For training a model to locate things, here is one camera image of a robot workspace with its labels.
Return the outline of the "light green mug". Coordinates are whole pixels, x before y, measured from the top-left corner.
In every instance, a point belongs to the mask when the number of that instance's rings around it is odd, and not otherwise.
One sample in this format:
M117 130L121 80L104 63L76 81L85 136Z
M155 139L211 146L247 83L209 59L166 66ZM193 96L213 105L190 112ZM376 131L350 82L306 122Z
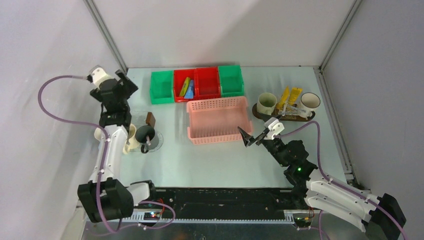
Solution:
M260 114L272 115L277 105L277 98L270 92L264 92L258 97L256 110Z

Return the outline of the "white toothbrush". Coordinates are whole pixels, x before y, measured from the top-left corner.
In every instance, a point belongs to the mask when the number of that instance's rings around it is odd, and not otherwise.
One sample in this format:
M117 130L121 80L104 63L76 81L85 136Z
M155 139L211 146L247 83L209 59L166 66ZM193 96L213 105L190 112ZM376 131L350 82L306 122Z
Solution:
M289 105L289 106L286 108L286 110L287 110L287 111L289 111L289 112L293 112L293 111L296 111L296 112L305 112L305 110L304 110L304 109L299 108L299 107L296 107L296 106L294 106L294 105Z

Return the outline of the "white mug blue handle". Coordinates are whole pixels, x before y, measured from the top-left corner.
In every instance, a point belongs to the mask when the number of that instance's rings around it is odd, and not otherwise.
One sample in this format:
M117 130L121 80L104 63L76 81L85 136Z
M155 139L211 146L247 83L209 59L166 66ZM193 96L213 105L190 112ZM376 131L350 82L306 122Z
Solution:
M98 142L100 142L102 140L102 134L103 134L103 131L97 127L94 131L93 136Z

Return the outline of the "brown wooden toothbrush holder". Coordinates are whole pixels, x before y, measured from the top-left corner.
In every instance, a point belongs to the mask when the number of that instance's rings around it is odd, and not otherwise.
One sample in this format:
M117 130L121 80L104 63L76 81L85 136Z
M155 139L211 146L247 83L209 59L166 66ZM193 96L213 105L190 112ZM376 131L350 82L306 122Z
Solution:
M145 118L145 124L154 128L156 124L156 118L152 112L148 112Z

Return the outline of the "black mug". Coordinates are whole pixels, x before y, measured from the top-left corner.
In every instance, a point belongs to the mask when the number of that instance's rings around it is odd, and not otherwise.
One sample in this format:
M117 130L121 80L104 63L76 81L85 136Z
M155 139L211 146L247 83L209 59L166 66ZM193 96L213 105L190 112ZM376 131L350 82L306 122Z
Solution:
M146 135L149 135L151 145L146 145ZM149 125L143 125L136 130L135 139L140 143L140 151L147 154L159 145L159 137L155 129Z

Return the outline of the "cream mug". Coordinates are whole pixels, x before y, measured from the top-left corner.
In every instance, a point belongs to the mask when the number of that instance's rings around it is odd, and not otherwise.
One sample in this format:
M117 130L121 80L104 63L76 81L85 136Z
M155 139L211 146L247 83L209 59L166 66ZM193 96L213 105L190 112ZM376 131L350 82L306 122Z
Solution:
M130 126L129 126L129 132L128 132L127 140L126 140L124 147L123 147L123 150L122 150L122 152L124 154L128 154L130 151L140 147L141 144L135 138L136 131L137 131L136 126L131 123Z

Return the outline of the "white mug dark rim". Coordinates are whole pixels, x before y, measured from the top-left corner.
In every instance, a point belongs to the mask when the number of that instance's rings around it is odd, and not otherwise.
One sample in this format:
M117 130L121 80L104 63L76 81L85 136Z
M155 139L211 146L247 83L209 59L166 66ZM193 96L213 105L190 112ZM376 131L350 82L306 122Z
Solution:
M321 99L318 95L312 92L303 93L299 102L299 116L305 119L311 117L320 105Z

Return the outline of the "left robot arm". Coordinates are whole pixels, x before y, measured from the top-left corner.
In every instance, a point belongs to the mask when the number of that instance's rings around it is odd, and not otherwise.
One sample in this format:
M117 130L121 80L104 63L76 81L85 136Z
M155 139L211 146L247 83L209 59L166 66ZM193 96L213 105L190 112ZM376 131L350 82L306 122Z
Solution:
M128 218L138 203L153 208L158 202L151 180L128 187L120 182L121 160L132 120L128 99L138 87L121 70L116 75L119 79L96 66L87 77L95 86L90 95L100 102L102 109L100 143L94 170L88 183L78 186L77 195L93 223Z

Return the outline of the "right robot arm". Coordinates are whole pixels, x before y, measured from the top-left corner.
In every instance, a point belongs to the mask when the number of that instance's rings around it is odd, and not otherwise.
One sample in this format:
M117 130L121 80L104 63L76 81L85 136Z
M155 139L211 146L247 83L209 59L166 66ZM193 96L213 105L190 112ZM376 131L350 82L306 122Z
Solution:
M301 140L283 143L284 125L276 117L264 123L264 130L253 137L237 128L246 147L264 146L271 156L285 167L283 172L292 184L291 204L297 209L309 206L328 212L357 227L370 240L407 239L406 217L398 201L390 194L377 196L338 181L322 168L321 155L317 164L310 162Z

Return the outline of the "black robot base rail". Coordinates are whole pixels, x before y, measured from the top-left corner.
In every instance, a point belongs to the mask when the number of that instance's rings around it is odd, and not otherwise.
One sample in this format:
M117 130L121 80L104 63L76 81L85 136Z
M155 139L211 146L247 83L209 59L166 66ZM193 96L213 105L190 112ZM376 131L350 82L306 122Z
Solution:
M264 222L283 221L289 211L313 216L312 208L289 188L185 188L158 187L155 202L145 203L137 210L161 213L164 219L176 214L176 221Z

